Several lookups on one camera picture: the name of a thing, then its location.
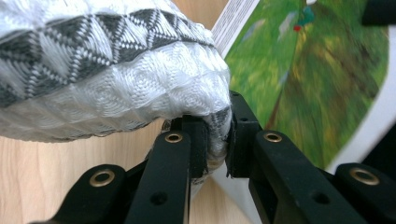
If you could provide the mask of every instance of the woven fabric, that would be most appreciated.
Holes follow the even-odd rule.
[[[0,15],[0,135],[64,142],[190,114],[210,130],[208,174],[223,163],[228,66],[170,1],[3,0]]]

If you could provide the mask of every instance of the black object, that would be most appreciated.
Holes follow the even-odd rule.
[[[368,0],[364,9],[362,24],[396,24],[396,0]]]
[[[243,97],[231,92],[233,122],[227,175],[249,178],[264,223],[396,223],[396,183],[375,168],[317,169],[279,132],[262,131]],[[191,174],[201,176],[208,131],[201,119],[172,120],[132,170],[87,171],[58,213],[44,223],[187,223]]]

